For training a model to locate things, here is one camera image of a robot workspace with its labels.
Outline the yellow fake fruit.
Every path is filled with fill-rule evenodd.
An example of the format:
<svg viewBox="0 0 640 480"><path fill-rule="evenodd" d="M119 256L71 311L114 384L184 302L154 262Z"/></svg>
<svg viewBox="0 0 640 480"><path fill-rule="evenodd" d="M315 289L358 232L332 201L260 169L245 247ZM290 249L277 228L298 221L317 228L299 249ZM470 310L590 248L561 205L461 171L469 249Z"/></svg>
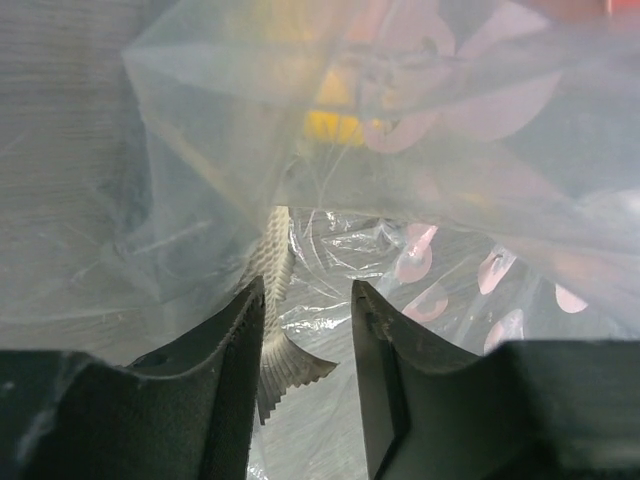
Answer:
<svg viewBox="0 0 640 480"><path fill-rule="evenodd" d="M328 72L316 100L333 106L343 106L349 99L349 92L340 76L335 71ZM309 110L305 114L303 133L307 139L324 143L349 146L361 146L364 143L362 126L357 117L330 110Z"/></svg>

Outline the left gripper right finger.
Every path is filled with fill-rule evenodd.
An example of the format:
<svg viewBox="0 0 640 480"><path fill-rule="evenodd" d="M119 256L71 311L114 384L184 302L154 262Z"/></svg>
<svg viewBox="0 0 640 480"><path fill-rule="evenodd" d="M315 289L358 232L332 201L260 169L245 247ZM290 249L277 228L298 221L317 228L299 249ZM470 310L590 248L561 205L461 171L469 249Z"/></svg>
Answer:
<svg viewBox="0 0 640 480"><path fill-rule="evenodd" d="M372 479L635 479L639 345L508 341L476 355L351 287Z"/></svg>

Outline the clear zip top bag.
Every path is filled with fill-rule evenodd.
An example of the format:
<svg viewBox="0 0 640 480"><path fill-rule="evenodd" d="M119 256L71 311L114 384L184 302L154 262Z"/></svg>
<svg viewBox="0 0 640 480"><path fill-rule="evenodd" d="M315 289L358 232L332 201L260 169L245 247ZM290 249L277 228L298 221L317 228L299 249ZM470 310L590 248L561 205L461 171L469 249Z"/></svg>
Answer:
<svg viewBox="0 0 640 480"><path fill-rule="evenodd" d="M335 71L350 99L316 100ZM307 139L312 109L364 143ZM234 296L276 206L282 325L338 366L247 479L362 479L350 290L476 354L639 339L635 1L5 1L1 347L127 365Z"/></svg>

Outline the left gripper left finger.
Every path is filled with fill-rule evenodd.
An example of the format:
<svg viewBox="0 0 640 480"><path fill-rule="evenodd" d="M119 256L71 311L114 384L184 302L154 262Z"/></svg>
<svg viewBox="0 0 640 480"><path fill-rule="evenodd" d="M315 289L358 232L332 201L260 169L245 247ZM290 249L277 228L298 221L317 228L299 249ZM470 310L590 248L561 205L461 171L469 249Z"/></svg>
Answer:
<svg viewBox="0 0 640 480"><path fill-rule="evenodd" d="M1 353L5 479L243 479L264 285L127 366L72 350Z"/></svg>

